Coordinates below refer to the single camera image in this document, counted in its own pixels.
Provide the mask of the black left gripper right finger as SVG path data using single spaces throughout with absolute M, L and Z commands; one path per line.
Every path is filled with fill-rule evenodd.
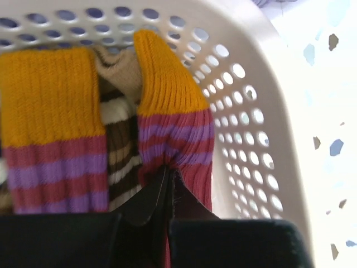
M 313 267 L 296 226 L 284 220 L 220 219 L 172 174 L 171 267 Z

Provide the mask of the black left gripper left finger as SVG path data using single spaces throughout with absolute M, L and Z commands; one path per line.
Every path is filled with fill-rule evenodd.
M 1 266 L 162 267 L 168 181 L 168 168 L 159 168 L 108 213 L 1 217 Z

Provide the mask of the maroon purple striped sock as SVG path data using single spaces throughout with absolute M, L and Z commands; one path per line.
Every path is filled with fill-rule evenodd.
M 188 189 L 211 210 L 215 133 L 208 101 L 158 34 L 139 30 L 134 48 L 143 84 L 138 106 L 139 182 L 148 185 L 163 165 L 178 169 Z
M 107 139 L 89 49 L 3 54 L 1 131 L 16 214 L 108 210 Z

